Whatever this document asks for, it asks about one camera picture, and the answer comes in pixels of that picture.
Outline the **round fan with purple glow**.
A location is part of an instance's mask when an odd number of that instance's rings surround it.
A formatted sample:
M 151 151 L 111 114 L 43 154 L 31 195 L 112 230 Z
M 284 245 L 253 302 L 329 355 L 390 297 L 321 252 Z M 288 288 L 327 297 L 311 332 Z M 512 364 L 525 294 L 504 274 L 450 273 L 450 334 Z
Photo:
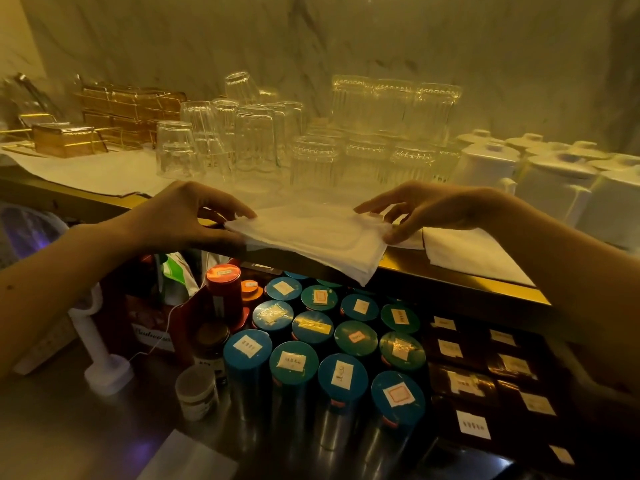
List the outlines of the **round fan with purple glow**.
M 56 241 L 68 229 L 50 212 L 0 201 L 0 271 Z

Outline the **large white shelf liner cloth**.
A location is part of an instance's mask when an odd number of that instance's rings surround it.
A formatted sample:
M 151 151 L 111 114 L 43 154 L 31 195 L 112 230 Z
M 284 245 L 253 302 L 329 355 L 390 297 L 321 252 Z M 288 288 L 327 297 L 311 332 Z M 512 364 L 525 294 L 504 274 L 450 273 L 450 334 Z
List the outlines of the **large white shelf liner cloth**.
M 105 196 L 153 197 L 173 180 L 156 174 L 156 158 L 145 150 L 108 152 L 70 159 L 0 150 L 29 174 L 47 182 Z

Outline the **person's left hand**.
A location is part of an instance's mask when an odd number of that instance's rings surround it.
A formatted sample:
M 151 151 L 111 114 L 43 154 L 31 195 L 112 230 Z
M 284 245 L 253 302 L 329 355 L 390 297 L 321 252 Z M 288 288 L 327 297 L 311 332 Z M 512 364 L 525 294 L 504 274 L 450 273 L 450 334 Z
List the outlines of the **person's left hand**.
M 133 250 L 171 253 L 193 248 L 199 230 L 225 229 L 238 217 L 257 214 L 231 194 L 197 182 L 175 182 L 112 224 Z

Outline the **white power strip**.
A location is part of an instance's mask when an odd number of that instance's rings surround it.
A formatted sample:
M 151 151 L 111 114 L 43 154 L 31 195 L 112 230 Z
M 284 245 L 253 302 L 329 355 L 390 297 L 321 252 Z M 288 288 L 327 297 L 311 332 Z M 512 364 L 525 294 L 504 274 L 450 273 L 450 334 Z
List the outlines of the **white power strip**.
M 67 314 L 62 316 L 48 329 L 43 338 L 36 343 L 27 354 L 13 367 L 12 371 L 21 376 L 37 370 L 57 353 L 77 339 L 77 332 Z

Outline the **small orange-lidded jar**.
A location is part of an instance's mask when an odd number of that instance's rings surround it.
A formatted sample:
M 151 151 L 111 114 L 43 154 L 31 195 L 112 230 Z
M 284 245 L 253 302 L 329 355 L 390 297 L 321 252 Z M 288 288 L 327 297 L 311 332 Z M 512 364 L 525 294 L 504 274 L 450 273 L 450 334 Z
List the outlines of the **small orange-lidded jar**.
M 264 288 L 256 280 L 243 280 L 241 297 L 244 307 L 254 308 L 264 301 Z

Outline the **person's right hand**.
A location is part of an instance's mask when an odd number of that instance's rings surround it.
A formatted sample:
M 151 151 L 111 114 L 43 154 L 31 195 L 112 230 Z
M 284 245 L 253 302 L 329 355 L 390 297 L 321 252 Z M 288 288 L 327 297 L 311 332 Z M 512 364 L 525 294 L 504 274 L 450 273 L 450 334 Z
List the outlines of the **person's right hand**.
M 490 187 L 405 182 L 357 205 L 357 214 L 379 214 L 391 203 L 416 205 L 410 219 L 427 219 L 431 228 L 470 230 L 480 227 L 508 195 Z

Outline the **white handheld fan on stand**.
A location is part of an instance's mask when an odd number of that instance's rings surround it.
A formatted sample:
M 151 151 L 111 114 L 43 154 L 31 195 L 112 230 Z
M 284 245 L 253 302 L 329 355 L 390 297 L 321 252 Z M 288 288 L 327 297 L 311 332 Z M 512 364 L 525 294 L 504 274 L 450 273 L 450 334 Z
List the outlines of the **white handheld fan on stand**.
M 123 356 L 111 354 L 105 345 L 93 316 L 103 305 L 100 284 L 92 286 L 76 304 L 69 309 L 68 316 L 88 352 L 92 364 L 84 371 L 84 379 L 90 389 L 101 397 L 119 393 L 134 378 L 130 361 Z

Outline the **small white cup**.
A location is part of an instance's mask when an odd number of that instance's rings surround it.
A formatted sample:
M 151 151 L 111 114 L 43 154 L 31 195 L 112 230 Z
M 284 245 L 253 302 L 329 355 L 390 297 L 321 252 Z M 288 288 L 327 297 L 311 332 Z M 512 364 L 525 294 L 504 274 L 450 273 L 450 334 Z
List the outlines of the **small white cup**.
M 175 382 L 175 393 L 183 417 L 199 421 L 219 405 L 216 374 L 212 366 L 195 364 L 180 373 Z

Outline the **group of dark labelled boxes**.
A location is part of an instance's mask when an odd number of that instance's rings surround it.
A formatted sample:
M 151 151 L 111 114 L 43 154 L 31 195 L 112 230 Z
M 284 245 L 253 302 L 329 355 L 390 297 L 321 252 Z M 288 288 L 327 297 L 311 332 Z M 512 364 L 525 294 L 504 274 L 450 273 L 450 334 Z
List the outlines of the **group of dark labelled boxes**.
M 439 439 L 543 474 L 580 475 L 577 414 L 539 335 L 428 314 L 420 338 Z

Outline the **white cloth napkin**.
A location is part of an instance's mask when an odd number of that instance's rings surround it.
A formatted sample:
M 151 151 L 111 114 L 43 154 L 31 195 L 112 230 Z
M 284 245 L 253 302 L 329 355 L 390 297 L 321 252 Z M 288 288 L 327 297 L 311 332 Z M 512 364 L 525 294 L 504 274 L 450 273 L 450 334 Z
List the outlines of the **white cloth napkin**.
M 377 214 L 308 201 L 260 209 L 257 217 L 237 217 L 225 227 L 255 248 L 292 251 L 368 284 L 387 244 L 392 225 Z

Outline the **white paper sheet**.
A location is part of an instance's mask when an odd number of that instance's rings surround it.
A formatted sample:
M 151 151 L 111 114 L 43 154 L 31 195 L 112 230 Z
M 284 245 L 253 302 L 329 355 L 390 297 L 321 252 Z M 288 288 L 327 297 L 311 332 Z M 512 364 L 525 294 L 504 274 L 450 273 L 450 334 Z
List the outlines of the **white paper sheet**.
M 136 480 L 234 480 L 235 460 L 174 429 Z

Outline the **group of ribbed clear glasses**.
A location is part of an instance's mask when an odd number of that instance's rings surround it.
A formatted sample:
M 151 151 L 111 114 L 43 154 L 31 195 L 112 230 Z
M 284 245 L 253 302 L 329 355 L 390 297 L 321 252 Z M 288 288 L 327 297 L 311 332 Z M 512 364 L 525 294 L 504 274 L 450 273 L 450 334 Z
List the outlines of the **group of ribbed clear glasses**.
M 334 75 L 330 115 L 309 122 L 287 149 L 297 189 L 391 188 L 444 183 L 460 158 L 449 120 L 461 87 Z

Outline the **red cardboard box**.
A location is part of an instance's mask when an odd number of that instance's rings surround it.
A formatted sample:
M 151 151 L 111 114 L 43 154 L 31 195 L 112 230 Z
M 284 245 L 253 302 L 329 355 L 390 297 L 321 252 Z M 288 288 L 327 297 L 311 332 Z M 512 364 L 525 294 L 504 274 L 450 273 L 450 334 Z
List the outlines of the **red cardboard box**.
M 179 306 L 126 296 L 127 318 L 142 353 L 163 356 L 182 367 L 193 365 L 191 339 L 209 319 L 209 298 L 204 288 Z

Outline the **red jar with orange lid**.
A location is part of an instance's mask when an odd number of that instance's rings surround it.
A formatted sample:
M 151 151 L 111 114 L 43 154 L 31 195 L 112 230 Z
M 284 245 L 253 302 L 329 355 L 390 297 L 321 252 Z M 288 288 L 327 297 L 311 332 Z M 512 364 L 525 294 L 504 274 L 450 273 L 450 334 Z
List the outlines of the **red jar with orange lid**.
M 234 329 L 243 318 L 241 270 L 233 264 L 217 264 L 205 274 L 205 286 L 212 298 L 214 314 Z

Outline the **group of white ceramic teapots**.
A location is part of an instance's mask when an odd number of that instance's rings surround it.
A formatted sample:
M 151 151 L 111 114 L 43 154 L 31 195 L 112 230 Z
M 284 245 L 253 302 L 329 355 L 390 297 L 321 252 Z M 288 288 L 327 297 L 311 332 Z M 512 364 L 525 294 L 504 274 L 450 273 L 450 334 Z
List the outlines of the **group of white ceramic teapots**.
M 504 190 L 569 227 L 640 254 L 640 155 L 535 133 L 500 140 L 484 129 L 452 144 L 459 160 L 451 183 Z

